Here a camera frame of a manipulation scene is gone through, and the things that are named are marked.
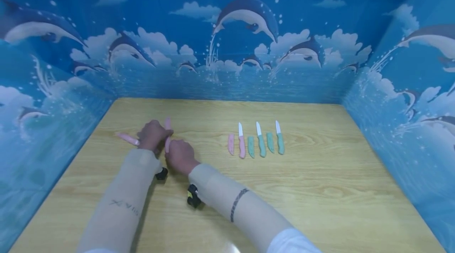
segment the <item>green knife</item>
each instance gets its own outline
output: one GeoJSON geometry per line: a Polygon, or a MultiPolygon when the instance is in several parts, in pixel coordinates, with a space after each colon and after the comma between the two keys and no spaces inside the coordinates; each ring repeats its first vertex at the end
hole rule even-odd
{"type": "Polygon", "coordinates": [[[265,150],[265,143],[264,143],[264,138],[261,133],[261,126],[259,125],[259,122],[256,122],[256,131],[258,132],[258,140],[259,140],[259,150],[261,157],[265,157],[266,155],[266,150],[265,150]]]}
{"type": "Polygon", "coordinates": [[[278,137],[278,153],[283,155],[284,154],[284,140],[283,135],[281,134],[281,128],[278,121],[275,121],[276,127],[276,136],[278,137]]]}

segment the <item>table surface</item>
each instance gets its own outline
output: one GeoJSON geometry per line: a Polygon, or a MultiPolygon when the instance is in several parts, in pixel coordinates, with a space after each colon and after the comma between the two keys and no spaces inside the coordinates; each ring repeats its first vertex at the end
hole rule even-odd
{"type": "MultiPolygon", "coordinates": [[[[167,116],[174,138],[191,143],[200,161],[255,191],[323,252],[444,252],[342,106],[141,98],[114,102],[10,252],[74,252],[132,148],[114,133],[134,135],[167,116]],[[275,133],[275,120],[285,154],[240,159],[238,122],[257,142],[256,121],[265,134],[275,133]],[[236,134],[234,156],[229,133],[236,134]]],[[[255,252],[213,209],[186,205],[187,187],[177,175],[152,187],[132,252],[255,252]]]]}

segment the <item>pink handle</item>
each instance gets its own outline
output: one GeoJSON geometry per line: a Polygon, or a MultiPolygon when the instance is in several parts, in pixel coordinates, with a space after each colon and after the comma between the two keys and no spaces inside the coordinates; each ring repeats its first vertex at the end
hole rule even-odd
{"type": "Polygon", "coordinates": [[[240,145],[240,154],[239,154],[239,157],[240,158],[245,158],[245,139],[243,138],[243,136],[239,137],[239,145],[240,145]]]}
{"type": "MultiPolygon", "coordinates": [[[[164,123],[164,127],[166,130],[170,130],[171,129],[171,118],[166,118],[166,121],[164,123]]],[[[166,142],[164,143],[164,151],[166,153],[169,152],[169,144],[171,143],[171,138],[170,137],[167,137],[166,138],[166,142]]]]}
{"type": "Polygon", "coordinates": [[[230,133],[227,139],[227,149],[231,155],[234,155],[234,134],[230,133]]]}
{"type": "Polygon", "coordinates": [[[126,133],[116,133],[116,135],[123,140],[126,140],[127,142],[131,143],[132,145],[138,146],[139,141],[135,139],[134,137],[130,136],[129,134],[126,133]]]}

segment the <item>dolphin wallpaper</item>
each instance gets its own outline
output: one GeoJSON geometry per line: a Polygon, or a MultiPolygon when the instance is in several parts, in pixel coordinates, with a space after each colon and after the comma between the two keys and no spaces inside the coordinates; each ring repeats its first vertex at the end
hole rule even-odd
{"type": "Polygon", "coordinates": [[[342,104],[455,252],[452,0],[0,0],[0,253],[119,97],[342,104]]]}

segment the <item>ceramic knife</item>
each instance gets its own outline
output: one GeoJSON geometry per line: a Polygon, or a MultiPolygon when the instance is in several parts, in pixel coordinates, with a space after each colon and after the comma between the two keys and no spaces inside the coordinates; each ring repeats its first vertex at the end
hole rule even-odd
{"type": "MultiPolygon", "coordinates": [[[[166,121],[164,122],[164,128],[166,130],[171,129],[171,118],[166,118],[166,121]]],[[[164,142],[164,151],[168,154],[169,153],[169,145],[171,143],[171,138],[167,137],[165,142],[164,142]]]]}
{"type": "Polygon", "coordinates": [[[262,136],[261,126],[259,125],[259,122],[256,122],[256,131],[258,133],[259,150],[261,151],[260,156],[265,157],[265,155],[266,155],[265,143],[264,143],[264,138],[262,136]]]}
{"type": "Polygon", "coordinates": [[[240,158],[245,158],[245,139],[243,138],[242,124],[239,123],[239,147],[240,147],[240,158]]]}
{"type": "Polygon", "coordinates": [[[283,135],[281,134],[281,128],[280,124],[278,121],[275,121],[275,127],[276,127],[276,136],[278,137],[278,153],[279,154],[284,154],[284,140],[283,140],[283,135]]]}

